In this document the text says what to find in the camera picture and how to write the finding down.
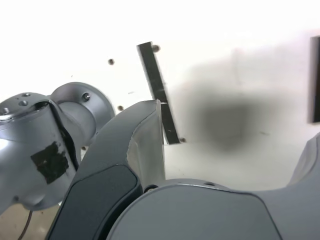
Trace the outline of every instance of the wire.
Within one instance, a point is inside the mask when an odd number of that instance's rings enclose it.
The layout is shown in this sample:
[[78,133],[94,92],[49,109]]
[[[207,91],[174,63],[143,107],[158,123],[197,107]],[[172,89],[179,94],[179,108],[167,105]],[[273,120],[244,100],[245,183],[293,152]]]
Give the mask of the wire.
[[32,217],[32,211],[29,212],[28,219],[26,220],[24,229],[22,230],[20,236],[18,237],[18,240],[21,240],[24,237],[24,235],[26,234],[26,231],[27,231],[29,224],[30,224],[30,221],[31,221],[31,217]]

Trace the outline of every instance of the gray robotic arm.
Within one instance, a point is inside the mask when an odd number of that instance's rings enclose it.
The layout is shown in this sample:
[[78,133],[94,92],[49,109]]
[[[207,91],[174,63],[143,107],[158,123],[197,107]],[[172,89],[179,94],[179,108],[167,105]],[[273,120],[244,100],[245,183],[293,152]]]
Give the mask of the gray robotic arm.
[[96,88],[65,84],[50,96],[25,92],[0,103],[0,215],[12,204],[42,210],[63,200],[113,108]]

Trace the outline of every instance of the white wall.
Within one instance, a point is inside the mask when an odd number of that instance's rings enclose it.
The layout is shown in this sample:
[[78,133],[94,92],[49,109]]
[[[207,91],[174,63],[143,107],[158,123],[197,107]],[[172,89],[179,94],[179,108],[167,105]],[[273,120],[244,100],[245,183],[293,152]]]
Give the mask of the white wall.
[[317,10],[279,0],[2,2],[0,101],[73,81],[115,108],[149,100],[136,45],[153,41],[187,141],[165,147],[167,177],[283,187],[320,132],[307,121]]

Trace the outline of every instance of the bolt hole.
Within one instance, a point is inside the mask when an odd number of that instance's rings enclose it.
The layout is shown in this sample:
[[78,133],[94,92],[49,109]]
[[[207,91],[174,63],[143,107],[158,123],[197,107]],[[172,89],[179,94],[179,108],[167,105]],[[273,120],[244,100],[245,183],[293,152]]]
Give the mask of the bolt hole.
[[113,64],[115,64],[115,60],[113,60],[112,58],[111,58],[111,59],[109,59],[109,60],[108,60],[108,64],[109,64],[109,65],[113,65]]
[[144,193],[147,193],[149,191],[152,191],[154,189],[156,189],[158,186],[157,185],[154,185],[154,184],[151,184],[149,186],[146,186],[146,188],[144,189]]
[[28,102],[26,100],[23,100],[23,101],[20,101],[18,103],[20,106],[27,106],[28,105]]
[[91,95],[88,93],[88,92],[85,92],[83,95],[82,95],[82,99],[83,101],[85,102],[88,102],[91,98]]
[[215,186],[215,184],[214,183],[212,183],[212,182],[206,182],[204,185],[209,185],[209,186]]
[[160,46],[159,46],[159,45],[152,45],[152,51],[153,51],[154,53],[159,52],[159,51],[160,51]]

